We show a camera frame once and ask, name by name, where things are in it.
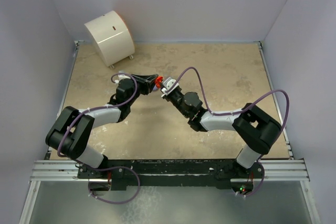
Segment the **orange earbud charging case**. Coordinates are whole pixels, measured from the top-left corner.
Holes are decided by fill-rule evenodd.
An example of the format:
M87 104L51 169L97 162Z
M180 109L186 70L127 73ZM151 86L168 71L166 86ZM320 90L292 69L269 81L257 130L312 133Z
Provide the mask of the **orange earbud charging case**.
M161 85L162 81L163 81L163 76L158 76L158 77L155 79L154 83L155 83L155 84L157 83L157 84Z

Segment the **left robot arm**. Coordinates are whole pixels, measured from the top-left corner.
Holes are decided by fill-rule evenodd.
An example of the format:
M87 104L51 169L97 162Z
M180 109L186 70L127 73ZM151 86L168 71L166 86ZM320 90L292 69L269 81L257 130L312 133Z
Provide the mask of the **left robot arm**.
M96 178L107 174L108 165L105 163L107 158L88 144L91 130L126 119L135 100L153 91L159 75L140 76L119 72L112 77L116 78L111 81L117 88L107 104L81 110L65 107L45 139L46 144L55 149L60 157L89 165L90 173Z

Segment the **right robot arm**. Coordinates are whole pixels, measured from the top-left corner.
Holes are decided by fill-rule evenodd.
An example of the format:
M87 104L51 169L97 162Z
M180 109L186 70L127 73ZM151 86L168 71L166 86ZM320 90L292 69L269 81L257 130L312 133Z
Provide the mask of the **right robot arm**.
M243 113L238 110L225 115L219 112L211 113L202 106L196 92L183 94L177 87L170 93L161 89L163 98L171 102L177 110L188 119L189 126L197 132L214 130L235 131L246 143L236 157L234 173L238 177L246 177L252 171L252 165L261 156L269 153L272 145L281 132L281 125L274 118L254 105L250 109L247 103Z

